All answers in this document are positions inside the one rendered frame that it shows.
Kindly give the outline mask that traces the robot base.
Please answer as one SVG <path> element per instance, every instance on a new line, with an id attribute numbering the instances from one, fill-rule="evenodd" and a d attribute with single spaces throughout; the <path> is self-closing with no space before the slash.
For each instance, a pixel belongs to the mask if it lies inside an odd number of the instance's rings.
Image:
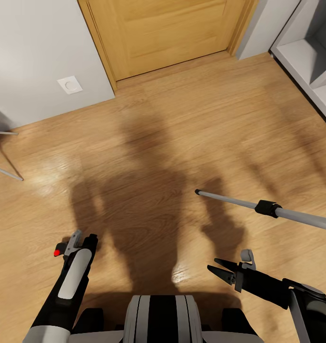
<path id="1" fill-rule="evenodd" d="M 116 324 L 114 331 L 104 331 L 102 308 L 86 308 L 68 343 L 123 343 L 124 324 Z M 224 308 L 222 330 L 212 331 L 208 324 L 201 324 L 203 343 L 265 343 L 249 325 L 240 308 Z"/>

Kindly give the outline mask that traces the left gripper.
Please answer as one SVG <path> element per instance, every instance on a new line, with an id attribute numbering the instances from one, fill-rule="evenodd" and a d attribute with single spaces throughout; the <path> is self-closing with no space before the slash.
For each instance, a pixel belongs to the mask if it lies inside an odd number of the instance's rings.
<path id="1" fill-rule="evenodd" d="M 96 234 L 90 234 L 89 237 L 86 237 L 84 243 L 81 248 L 89 248 L 93 251 L 93 254 L 96 252 L 96 246 L 98 243 L 98 239 L 96 238 Z"/>

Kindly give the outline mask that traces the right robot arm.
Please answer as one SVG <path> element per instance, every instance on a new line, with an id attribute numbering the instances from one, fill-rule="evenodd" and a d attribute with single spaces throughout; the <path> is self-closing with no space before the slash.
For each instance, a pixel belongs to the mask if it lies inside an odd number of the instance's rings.
<path id="1" fill-rule="evenodd" d="M 241 260 L 230 262 L 215 258 L 214 261 L 230 271 L 211 265 L 207 268 L 235 291 L 244 289 L 266 301 L 290 309 L 300 343 L 326 343 L 326 294 L 307 284 L 287 278 L 282 281 L 256 270 L 251 249 L 241 250 Z"/>

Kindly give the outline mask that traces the digital camera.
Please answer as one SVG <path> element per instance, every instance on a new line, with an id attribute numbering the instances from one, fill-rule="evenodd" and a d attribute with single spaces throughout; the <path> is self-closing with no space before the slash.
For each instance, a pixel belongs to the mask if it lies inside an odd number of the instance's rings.
<path id="1" fill-rule="evenodd" d="M 54 256 L 55 257 L 63 255 L 63 259 L 64 259 L 64 265 L 63 266 L 65 266 L 66 261 L 68 259 L 68 255 L 65 255 L 65 251 L 67 249 L 68 244 L 69 244 L 69 242 L 60 242 L 60 243 L 58 243 L 57 246 L 56 246 L 55 252 L 54 252 Z M 80 242 L 78 244 L 78 248 L 81 249 L 82 245 L 83 245 L 83 243 Z"/>

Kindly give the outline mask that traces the robot trunk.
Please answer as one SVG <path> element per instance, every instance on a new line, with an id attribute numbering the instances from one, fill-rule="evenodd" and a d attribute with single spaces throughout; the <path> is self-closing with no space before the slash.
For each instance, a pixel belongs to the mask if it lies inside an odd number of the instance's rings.
<path id="1" fill-rule="evenodd" d="M 123 343 L 203 343 L 194 297 L 133 296 L 127 309 Z"/>

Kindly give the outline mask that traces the camera tripod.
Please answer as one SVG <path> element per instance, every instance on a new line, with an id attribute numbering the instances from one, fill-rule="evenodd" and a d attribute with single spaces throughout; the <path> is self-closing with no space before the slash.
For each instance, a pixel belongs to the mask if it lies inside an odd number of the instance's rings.
<path id="1" fill-rule="evenodd" d="M 233 199 L 229 197 L 224 197 L 216 194 L 211 194 L 207 192 L 203 192 L 201 190 L 196 189 L 195 193 L 197 195 L 203 195 L 207 196 L 210 198 L 222 200 L 225 202 L 230 202 L 233 204 L 241 205 L 244 207 L 252 208 L 254 209 L 257 213 L 260 213 L 262 215 L 268 215 L 274 218 L 285 218 L 288 220 L 296 221 L 296 222 L 301 222 L 305 224 L 309 224 L 315 227 L 323 228 L 326 229 L 326 218 L 311 215 L 311 214 L 306 214 L 302 212 L 297 212 L 294 210 L 289 210 L 289 209 L 284 209 L 282 208 L 281 205 L 276 204 L 274 202 L 266 201 L 266 200 L 260 200 L 259 203 L 252 203 L 252 202 L 246 202 L 246 201 L 241 201 L 238 199 Z"/>

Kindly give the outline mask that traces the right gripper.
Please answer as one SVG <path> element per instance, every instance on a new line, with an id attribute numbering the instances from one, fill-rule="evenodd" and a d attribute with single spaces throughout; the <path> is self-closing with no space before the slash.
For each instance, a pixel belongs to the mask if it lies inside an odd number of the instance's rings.
<path id="1" fill-rule="evenodd" d="M 237 265 L 236 262 L 230 262 L 218 258 L 215 258 L 214 261 L 226 267 L 230 271 L 211 265 L 207 265 L 207 268 L 213 272 L 214 275 L 218 276 L 229 285 L 235 284 L 235 291 L 241 293 L 241 290 L 244 289 L 266 301 L 269 301 L 269 275 L 249 268 L 244 269 L 242 268 L 242 262 Z"/>

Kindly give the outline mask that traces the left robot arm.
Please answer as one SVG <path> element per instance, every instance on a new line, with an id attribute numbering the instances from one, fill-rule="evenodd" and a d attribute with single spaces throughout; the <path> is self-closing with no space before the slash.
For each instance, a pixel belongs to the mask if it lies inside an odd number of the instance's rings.
<path id="1" fill-rule="evenodd" d="M 89 282 L 91 261 L 96 252 L 96 234 L 86 237 L 80 248 L 82 231 L 71 236 L 63 272 L 22 343 L 68 343 Z"/>

